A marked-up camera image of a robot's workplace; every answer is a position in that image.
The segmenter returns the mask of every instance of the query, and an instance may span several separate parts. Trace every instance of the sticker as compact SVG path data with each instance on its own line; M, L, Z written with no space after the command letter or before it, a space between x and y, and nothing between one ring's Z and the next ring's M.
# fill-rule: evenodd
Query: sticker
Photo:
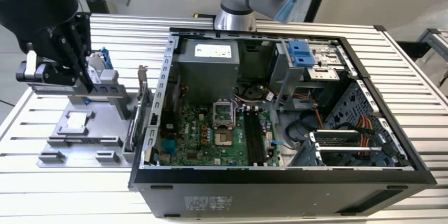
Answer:
M273 93L269 91L268 95L265 96L265 99L270 102L273 99Z
M68 114L66 128L81 129L85 126L85 122L86 122L86 113L70 112Z
M232 196L185 196L184 200L189 211L230 210Z
M97 77L98 73L96 73L96 69L89 65L89 77L94 84L101 84L100 78Z
M194 47L194 56L232 58L232 47L229 45L197 44Z

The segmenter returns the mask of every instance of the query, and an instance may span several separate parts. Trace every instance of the blue component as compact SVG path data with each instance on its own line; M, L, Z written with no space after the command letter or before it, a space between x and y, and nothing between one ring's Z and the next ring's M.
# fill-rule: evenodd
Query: blue component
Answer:
M113 69L112 62L110 62L109 51L105 49L105 47L102 47L100 52L101 52L102 57L104 57L105 69Z
M289 41L288 51L293 59L293 65L296 67L314 66L314 58L309 52L309 47L305 41Z
M173 139L164 139L161 143L162 152L170 154L172 156L176 155L176 140Z
M285 145L285 143L284 142L281 142L281 141L277 141L277 140L269 140L269 143L270 144L277 144L277 145Z

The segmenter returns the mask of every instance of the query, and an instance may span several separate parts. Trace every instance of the metal frame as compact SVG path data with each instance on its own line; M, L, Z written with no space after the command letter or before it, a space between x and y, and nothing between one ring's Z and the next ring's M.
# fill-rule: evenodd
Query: metal frame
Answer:
M445 190L448 185L445 179L448 177L448 119L445 115L448 115L448 111L436 99L434 91L422 85L425 81L418 78L421 74L405 64L404 57L406 55L390 45L389 39L380 35L372 26L304 23L281 25L265 20L258 20L257 23L260 32L346 37L360 61L366 66L372 84L380 91L394 118L440 185L368 217L357 216L345 219L330 217L313 220L289 217L272 218L272 222L352 223L353 221L374 221L374 223L390 223L394 221L425 222L428 219L432 219L433 222L442 222L448 218L445 207L448 199ZM110 50L114 67L120 72L118 82L124 84L128 92L136 92L137 78L129 78L134 76L133 72L137 70L138 64L148 66L148 83L152 88L156 87L168 28L210 29L213 23L210 19L201 18L176 19L93 14L90 27L92 48L100 49L105 46ZM28 90L0 127L2 132L0 141L2 186L0 191L9 194L5 194L8 199L16 199L16 201L8 201L9 204L2 209L10 210L10 207L20 203L20 207L16 207L13 211L16 216L10 219L18 222L26 221L29 217L21 216L36 214L33 211L36 201L26 199L29 197L34 199L37 195L41 195L45 199L45 213L50 216L33 217L38 220L60 222L74 218L77 222L89 222L92 214L105 212L110 215L102 214L101 221L128 221L129 214L132 214L134 221L153 220L150 210L141 197L136 197L133 192L101 193L105 190L126 190L122 182L129 178L129 169L45 169L36 167L37 153L41 151L45 137L50 133L46 129L53 128L54 120L58 119L66 103L68 99L65 98L52 95L37 96ZM36 183L41 183L38 188L33 186ZM81 205L77 203L78 194L60 193L80 191L92 192L81 194L84 199ZM60 197L66 199L64 205L60 205ZM265 220L265 218L238 218L236 222L253 223L265 222Z

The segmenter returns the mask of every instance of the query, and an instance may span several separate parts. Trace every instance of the metal rail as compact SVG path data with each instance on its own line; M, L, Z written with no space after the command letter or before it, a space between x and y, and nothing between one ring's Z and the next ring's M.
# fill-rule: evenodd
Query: metal rail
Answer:
M93 15L92 48L109 50L129 92L138 87L138 65L148 66L148 85L157 84L169 27L210 29L210 19ZM269 219L268 222L444 223L448 218L448 101L409 60L388 33L372 26L292 23L260 20L260 32L344 36L366 67L373 84L437 180L437 186L369 217ZM38 168L37 155L46 144L65 97L25 93L1 125L0 222L93 221L148 222L153 218L138 193L129 192L128 168ZM232 219L225 222L266 222Z

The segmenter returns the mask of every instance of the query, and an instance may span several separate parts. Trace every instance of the green circuit board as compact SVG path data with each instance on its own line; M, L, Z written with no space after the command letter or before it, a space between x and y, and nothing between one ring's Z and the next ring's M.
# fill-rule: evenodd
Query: green circuit board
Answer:
M266 128L268 123L270 125L266 111L258 113L258 119ZM169 161L172 166L248 166L242 112L234 113L234 128L228 132L230 139L222 136L225 139L220 141L220 138L216 138L216 133L224 134L221 134L222 129L213 129L212 123L212 107L185 106L182 108L176 154L170 156ZM270 126L268 128L262 129L260 126L261 131L272 132ZM264 145L265 132L261 135ZM273 156L268 158L266 164L268 166L278 165L276 147L273 147Z

